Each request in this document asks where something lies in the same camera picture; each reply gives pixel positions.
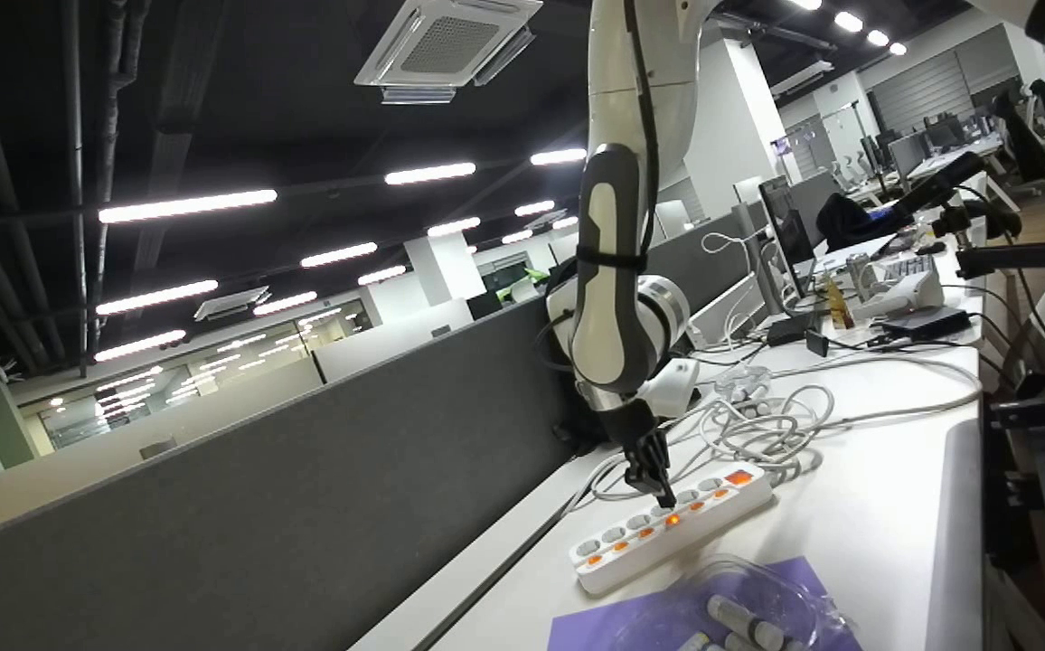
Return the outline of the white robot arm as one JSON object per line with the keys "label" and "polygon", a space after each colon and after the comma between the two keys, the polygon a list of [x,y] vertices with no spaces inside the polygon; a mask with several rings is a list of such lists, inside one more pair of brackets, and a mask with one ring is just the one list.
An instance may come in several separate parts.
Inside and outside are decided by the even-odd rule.
{"label": "white robot arm", "polygon": [[591,2],[574,279],[548,292],[574,387],[623,444],[627,481],[663,508],[675,502],[669,444],[639,391],[666,367],[686,304],[649,270],[649,250],[657,191],[685,178],[702,34],[716,2]]}

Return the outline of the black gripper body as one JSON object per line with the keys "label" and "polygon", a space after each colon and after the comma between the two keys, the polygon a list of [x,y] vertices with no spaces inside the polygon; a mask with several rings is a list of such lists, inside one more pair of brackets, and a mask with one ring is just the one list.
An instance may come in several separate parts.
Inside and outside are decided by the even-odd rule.
{"label": "black gripper body", "polygon": [[666,436],[643,401],[609,409],[598,423],[623,450],[632,471],[663,473],[669,468]]}

